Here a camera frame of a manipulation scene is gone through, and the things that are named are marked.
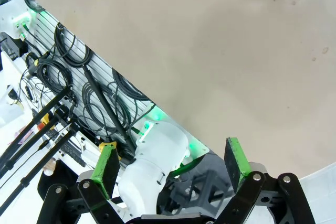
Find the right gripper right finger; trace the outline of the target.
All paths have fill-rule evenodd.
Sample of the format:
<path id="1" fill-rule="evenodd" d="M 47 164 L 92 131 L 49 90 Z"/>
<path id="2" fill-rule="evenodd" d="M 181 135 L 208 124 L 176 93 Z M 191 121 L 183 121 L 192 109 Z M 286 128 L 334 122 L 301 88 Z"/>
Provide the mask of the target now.
<path id="1" fill-rule="evenodd" d="M 235 194 L 215 223 L 245 223 L 256 206 L 266 207 L 274 223 L 315 222 L 295 174 L 253 170 L 236 137 L 226 139 L 224 162 Z"/>

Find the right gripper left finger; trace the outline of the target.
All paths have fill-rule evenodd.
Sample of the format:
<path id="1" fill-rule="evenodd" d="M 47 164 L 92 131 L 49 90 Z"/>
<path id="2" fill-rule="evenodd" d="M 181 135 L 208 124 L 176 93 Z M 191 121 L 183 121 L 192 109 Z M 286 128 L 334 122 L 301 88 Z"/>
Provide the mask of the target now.
<path id="1" fill-rule="evenodd" d="M 90 213 L 96 223 L 123 223 L 109 203 L 120 169 L 117 149 L 105 146 L 89 178 L 71 187 L 49 187 L 37 223 L 78 223 L 82 214 Z"/>

